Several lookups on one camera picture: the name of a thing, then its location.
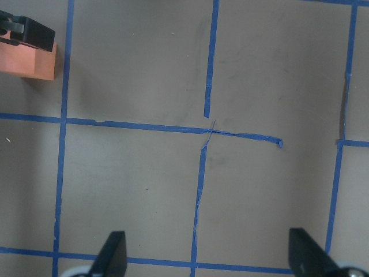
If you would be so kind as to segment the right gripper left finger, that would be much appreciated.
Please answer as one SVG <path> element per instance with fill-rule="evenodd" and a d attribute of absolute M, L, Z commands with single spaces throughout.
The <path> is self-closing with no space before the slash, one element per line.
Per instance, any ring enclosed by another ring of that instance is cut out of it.
<path fill-rule="evenodd" d="M 112 231 L 87 276 L 125 276 L 127 270 L 126 236 L 124 231 Z"/>

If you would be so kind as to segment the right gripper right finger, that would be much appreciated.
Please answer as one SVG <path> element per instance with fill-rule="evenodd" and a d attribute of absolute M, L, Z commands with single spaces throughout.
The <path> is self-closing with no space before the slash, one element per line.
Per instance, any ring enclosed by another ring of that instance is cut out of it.
<path fill-rule="evenodd" d="M 303 228 L 289 229 L 288 264 L 297 277 L 368 276 L 353 266 L 339 266 Z"/>

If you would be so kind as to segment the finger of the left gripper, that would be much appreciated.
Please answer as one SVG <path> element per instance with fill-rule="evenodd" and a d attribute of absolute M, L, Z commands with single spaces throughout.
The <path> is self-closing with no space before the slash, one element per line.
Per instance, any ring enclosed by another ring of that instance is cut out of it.
<path fill-rule="evenodd" d="M 55 31 L 29 17 L 1 10 L 1 43 L 52 52 Z"/>

